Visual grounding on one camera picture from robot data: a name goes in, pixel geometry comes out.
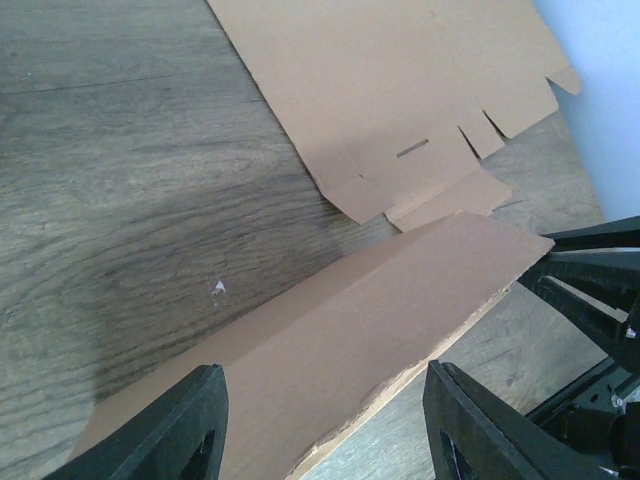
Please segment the cardboard box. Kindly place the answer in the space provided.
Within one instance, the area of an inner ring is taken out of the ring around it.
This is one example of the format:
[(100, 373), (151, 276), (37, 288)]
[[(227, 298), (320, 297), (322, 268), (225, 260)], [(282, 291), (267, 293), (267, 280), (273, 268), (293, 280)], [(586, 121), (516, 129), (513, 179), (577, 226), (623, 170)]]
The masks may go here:
[(195, 367), (223, 367), (225, 479), (282, 479), (386, 385), (444, 352), (552, 241), (458, 213), (346, 256), (99, 404), (83, 453)]

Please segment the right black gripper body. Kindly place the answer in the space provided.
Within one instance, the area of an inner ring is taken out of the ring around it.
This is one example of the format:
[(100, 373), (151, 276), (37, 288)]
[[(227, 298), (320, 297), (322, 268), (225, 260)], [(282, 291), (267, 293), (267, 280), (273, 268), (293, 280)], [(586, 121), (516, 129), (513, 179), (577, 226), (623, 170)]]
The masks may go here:
[(609, 314), (608, 356), (628, 373), (639, 374), (639, 295), (616, 294)]

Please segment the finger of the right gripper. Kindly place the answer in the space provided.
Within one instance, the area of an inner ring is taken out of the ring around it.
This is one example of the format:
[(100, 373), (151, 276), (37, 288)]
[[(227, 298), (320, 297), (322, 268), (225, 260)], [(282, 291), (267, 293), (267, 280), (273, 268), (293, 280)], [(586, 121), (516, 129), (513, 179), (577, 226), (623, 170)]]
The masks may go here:
[(639, 295), (639, 253), (551, 253), (529, 268), (519, 283), (608, 355), (614, 296)]
[(634, 216), (590, 227), (546, 233), (554, 241), (553, 250), (638, 248), (640, 217)]

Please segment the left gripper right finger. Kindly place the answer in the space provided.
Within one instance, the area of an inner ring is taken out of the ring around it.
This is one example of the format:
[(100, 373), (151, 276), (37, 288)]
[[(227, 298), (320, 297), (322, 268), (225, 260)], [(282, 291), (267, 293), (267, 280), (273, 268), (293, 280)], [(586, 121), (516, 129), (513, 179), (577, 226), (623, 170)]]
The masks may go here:
[(423, 394), (438, 479), (612, 479), (456, 365), (428, 364)]

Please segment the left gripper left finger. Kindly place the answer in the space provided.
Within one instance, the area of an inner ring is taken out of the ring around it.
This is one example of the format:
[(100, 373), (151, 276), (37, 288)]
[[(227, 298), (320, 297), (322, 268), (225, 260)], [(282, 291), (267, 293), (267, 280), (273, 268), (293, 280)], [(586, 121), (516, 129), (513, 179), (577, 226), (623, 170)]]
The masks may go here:
[(228, 413), (223, 368), (201, 365), (47, 478), (217, 479)]

